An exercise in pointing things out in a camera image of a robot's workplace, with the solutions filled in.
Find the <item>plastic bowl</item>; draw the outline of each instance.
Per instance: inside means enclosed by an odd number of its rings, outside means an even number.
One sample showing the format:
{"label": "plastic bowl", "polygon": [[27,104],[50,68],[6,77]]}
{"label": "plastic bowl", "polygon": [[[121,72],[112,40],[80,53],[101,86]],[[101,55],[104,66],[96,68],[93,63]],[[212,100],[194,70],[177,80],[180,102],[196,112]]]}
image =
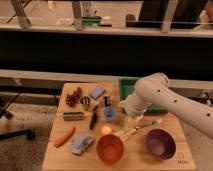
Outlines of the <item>plastic bowl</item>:
{"label": "plastic bowl", "polygon": [[106,164],[112,165],[118,162],[123,156],[124,145],[115,135],[103,136],[97,144],[99,158]]}
{"label": "plastic bowl", "polygon": [[146,136],[146,145],[152,154],[162,160],[170,159],[176,151],[174,139],[162,129],[151,130]]}

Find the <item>green container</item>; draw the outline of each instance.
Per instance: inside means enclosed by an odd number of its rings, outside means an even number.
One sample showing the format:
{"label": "green container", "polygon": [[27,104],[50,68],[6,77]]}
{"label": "green container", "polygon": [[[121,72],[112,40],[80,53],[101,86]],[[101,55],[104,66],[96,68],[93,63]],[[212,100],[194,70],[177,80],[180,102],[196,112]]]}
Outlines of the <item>green container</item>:
{"label": "green container", "polygon": [[85,26],[99,26],[100,22],[101,22],[100,16],[83,17],[83,23]]}
{"label": "green container", "polygon": [[[124,100],[129,94],[132,94],[134,91],[135,83],[138,79],[120,79],[119,80],[119,92],[120,99]],[[167,110],[161,106],[150,105],[146,113],[167,113]]]}

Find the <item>toy carrot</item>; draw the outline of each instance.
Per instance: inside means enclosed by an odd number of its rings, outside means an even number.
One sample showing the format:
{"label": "toy carrot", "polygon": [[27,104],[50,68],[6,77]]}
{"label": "toy carrot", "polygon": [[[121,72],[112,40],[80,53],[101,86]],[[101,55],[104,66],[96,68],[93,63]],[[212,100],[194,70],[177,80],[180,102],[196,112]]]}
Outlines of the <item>toy carrot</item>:
{"label": "toy carrot", "polygon": [[76,130],[75,126],[72,127],[69,130],[69,132],[67,132],[63,137],[55,140],[54,146],[56,148],[58,148],[58,147],[62,146],[64,143],[66,143],[73,136],[73,134],[75,133],[75,130]]}

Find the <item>small orange ball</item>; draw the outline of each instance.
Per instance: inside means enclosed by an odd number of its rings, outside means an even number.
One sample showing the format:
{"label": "small orange ball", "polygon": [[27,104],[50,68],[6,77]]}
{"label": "small orange ball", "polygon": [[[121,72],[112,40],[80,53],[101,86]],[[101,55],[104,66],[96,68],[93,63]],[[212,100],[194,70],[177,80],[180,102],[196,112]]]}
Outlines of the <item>small orange ball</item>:
{"label": "small orange ball", "polygon": [[101,135],[109,135],[112,134],[112,128],[108,125],[105,125],[101,128]]}

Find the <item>black wall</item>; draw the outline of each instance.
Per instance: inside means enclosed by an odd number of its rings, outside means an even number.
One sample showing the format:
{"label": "black wall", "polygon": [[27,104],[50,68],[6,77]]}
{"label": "black wall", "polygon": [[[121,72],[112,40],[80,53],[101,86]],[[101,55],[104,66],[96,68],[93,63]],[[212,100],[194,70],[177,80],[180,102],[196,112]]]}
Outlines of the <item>black wall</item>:
{"label": "black wall", "polygon": [[0,68],[213,80],[213,39],[0,31]]}

